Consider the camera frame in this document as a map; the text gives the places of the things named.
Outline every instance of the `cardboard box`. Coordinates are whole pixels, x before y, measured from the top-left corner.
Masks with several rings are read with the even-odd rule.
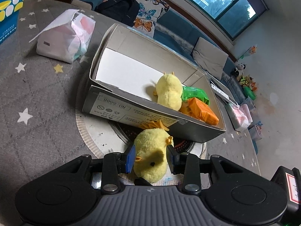
[[[0,0],[0,44],[17,28],[23,0]]]
[[[152,95],[163,72],[185,86],[203,89],[219,118],[212,126],[156,103]],[[204,72],[163,44],[134,30],[114,24],[105,33],[93,58],[83,111],[138,127],[162,120],[170,135],[206,142],[226,131],[216,97]]]

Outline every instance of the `orange butterfly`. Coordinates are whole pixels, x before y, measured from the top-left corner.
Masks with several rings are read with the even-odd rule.
[[[151,21],[145,21],[143,19],[138,19],[136,18],[135,19],[135,22],[134,22],[134,26],[135,28],[141,28],[142,27],[142,30],[143,28],[147,31],[147,32],[150,32],[151,31],[151,27],[153,26],[153,23]]]

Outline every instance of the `black bag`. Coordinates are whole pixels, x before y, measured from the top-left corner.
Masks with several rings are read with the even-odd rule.
[[[95,11],[133,27],[139,9],[139,3],[136,0],[108,0],[99,4]]]

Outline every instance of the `green window frame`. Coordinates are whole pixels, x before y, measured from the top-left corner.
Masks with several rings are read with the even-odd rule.
[[[203,13],[205,13],[232,41],[234,41],[244,30],[246,30],[256,19],[258,16],[255,14],[250,19],[249,22],[234,36],[231,36],[229,32],[218,22],[239,0],[233,0],[228,6],[226,6],[220,14],[213,18],[205,9],[199,6],[194,0],[188,0],[190,3],[193,3],[198,9],[200,9]]]

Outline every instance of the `metal screw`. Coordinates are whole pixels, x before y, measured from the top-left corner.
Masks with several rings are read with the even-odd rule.
[[[198,191],[200,189],[200,187],[194,183],[190,183],[190,184],[185,185],[185,189],[187,191],[195,192],[195,191]]]
[[[118,189],[118,187],[115,184],[108,183],[108,184],[104,185],[103,189],[105,191],[114,192]]]

